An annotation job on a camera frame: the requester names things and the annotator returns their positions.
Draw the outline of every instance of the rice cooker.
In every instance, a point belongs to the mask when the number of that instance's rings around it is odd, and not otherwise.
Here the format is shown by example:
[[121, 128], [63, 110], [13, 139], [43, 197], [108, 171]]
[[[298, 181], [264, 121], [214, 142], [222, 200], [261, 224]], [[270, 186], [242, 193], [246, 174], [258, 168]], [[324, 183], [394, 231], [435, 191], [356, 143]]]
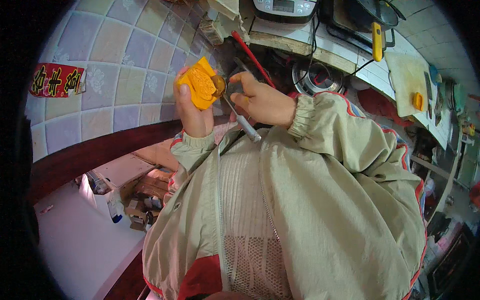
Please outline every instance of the rice cooker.
[[277, 23], [306, 24], [321, 0], [252, 0], [255, 15]]

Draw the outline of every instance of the cutting board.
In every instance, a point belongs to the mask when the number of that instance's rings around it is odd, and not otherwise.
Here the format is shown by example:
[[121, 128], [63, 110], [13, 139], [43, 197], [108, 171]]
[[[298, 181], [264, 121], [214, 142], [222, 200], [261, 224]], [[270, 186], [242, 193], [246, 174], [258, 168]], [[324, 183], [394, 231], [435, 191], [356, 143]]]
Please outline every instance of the cutting board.
[[385, 60], [395, 89], [398, 116], [406, 117], [420, 112], [412, 104], [413, 95], [416, 92], [423, 95], [422, 111], [426, 111], [428, 97], [423, 72], [428, 72], [427, 62], [422, 58], [395, 52], [385, 52]]

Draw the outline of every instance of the white mesh shirt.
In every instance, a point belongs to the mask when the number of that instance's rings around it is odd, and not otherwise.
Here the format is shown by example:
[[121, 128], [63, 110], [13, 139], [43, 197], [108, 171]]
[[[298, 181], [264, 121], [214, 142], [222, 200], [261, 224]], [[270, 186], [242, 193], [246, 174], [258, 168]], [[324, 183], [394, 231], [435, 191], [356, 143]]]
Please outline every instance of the white mesh shirt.
[[230, 289], [254, 299], [293, 299], [282, 247], [270, 225], [260, 187], [262, 143], [251, 143], [246, 136], [242, 139], [247, 142], [236, 143], [220, 159]]

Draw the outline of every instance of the frying pan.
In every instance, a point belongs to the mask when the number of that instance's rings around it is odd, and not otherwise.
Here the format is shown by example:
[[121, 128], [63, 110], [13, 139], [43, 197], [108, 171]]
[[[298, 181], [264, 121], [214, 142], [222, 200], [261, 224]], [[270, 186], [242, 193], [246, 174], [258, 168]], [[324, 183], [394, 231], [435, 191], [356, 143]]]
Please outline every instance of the frying pan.
[[372, 33], [372, 56], [382, 60], [382, 31], [398, 25], [398, 18], [406, 20], [397, 7], [387, 0], [345, 0], [351, 21], [362, 31]]

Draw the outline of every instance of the red paper sign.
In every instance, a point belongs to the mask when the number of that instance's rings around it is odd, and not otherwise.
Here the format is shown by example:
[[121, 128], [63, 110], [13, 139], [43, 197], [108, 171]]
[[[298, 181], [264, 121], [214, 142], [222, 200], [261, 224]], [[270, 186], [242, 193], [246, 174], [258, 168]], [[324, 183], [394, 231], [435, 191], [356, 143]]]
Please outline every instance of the red paper sign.
[[68, 97], [82, 92], [83, 68], [56, 63], [37, 64], [30, 93], [37, 97]]

